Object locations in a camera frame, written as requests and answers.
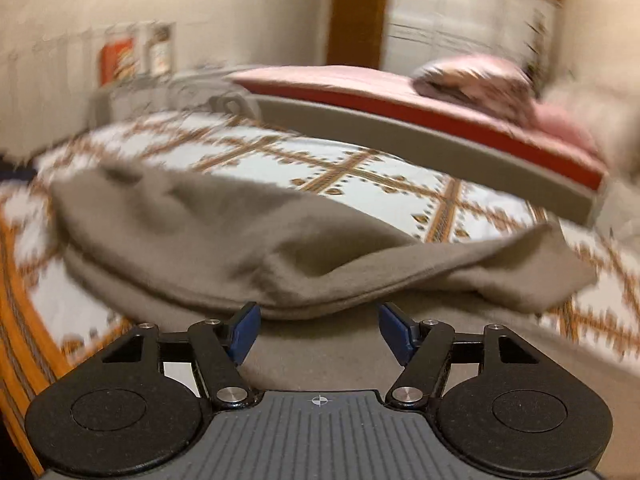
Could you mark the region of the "pink pillow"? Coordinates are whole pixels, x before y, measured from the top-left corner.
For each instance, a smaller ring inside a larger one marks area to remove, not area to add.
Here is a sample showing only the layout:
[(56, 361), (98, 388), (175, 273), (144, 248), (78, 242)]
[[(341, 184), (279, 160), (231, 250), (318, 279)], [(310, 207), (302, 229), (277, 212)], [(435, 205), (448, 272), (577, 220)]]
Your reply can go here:
[(574, 145), (592, 156), (599, 156), (591, 132), (569, 112), (557, 105), (533, 101), (535, 127), (547, 136)]

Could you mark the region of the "grey-brown fleece pants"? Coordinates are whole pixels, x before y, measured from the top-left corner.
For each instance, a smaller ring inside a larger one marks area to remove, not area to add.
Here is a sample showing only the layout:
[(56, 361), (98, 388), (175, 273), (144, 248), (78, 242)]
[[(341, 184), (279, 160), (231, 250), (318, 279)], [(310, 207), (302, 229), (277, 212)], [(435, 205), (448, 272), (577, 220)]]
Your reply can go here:
[(476, 292), (541, 313), (597, 279), (550, 222), (423, 243), (321, 196), (132, 162), (56, 180), (50, 196), (70, 276), (168, 330), (249, 302), (270, 320), (311, 320), (405, 290)]

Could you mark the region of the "pink folded quilt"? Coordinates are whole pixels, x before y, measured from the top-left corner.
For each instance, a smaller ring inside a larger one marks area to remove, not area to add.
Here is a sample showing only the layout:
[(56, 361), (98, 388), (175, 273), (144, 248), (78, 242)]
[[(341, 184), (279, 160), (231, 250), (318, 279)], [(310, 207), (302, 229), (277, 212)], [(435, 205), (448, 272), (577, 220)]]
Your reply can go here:
[(533, 125), (530, 79), (514, 63), (487, 54), (440, 58), (410, 77), (413, 90), (426, 98), (472, 108), (519, 127)]

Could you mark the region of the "red picture board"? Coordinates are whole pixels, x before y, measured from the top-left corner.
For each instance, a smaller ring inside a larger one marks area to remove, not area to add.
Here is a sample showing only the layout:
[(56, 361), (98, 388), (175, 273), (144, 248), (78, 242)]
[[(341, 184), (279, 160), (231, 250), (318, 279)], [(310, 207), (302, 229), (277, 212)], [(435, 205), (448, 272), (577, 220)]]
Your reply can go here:
[(134, 38), (125, 36), (108, 40), (100, 51), (100, 85), (134, 78), (137, 73), (137, 58)]

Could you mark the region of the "white orange patterned bedsheet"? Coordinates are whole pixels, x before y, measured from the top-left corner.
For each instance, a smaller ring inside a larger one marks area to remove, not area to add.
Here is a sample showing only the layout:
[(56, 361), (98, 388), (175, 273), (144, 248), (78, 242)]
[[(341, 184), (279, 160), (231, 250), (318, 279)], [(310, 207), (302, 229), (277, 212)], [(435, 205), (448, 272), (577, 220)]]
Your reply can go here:
[[(311, 192), (385, 221), (422, 242), (509, 235), (549, 218), (525, 200), (425, 169), (361, 142), (341, 143), (216, 115), (156, 114), (99, 128), (50, 146), (29, 183), (1, 188), (1, 419), (5, 453), (24, 458), (24, 478), (41, 466), (24, 433), (29, 401), (56, 378), (125, 333), (121, 315), (66, 274), (51, 242), (48, 186), (104, 158), (133, 159)], [(611, 479), (639, 474), (639, 254), (602, 229), (563, 221), (564, 237), (597, 270), (573, 299), (512, 327), (577, 376), (594, 373), (614, 418), (600, 468)]]

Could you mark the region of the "white low drawer cabinet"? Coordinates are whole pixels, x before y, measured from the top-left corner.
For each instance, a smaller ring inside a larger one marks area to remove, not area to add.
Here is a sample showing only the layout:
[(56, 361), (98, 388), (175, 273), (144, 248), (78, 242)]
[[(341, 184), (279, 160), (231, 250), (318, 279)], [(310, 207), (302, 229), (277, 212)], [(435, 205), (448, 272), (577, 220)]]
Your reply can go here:
[(104, 84), (89, 98), (88, 127), (93, 130), (113, 122), (175, 110), (179, 90), (207, 79), (208, 75), (191, 70), (168, 76), (135, 76)]

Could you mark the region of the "small framed picture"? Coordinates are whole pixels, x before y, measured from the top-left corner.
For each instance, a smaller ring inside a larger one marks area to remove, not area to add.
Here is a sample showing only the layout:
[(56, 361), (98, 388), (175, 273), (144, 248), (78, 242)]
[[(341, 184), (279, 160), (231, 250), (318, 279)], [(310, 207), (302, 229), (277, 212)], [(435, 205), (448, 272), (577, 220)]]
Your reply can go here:
[(172, 72), (171, 24), (151, 24), (145, 53), (146, 67), (152, 77), (161, 77)]

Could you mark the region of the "white wardrobe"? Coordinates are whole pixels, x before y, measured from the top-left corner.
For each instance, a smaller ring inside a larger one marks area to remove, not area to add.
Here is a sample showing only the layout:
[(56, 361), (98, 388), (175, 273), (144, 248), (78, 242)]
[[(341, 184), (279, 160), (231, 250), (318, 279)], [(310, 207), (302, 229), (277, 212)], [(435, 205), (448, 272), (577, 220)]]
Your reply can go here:
[(546, 72), (559, 10), (556, 0), (387, 0), (380, 69), (409, 76), (430, 61), (481, 53)]

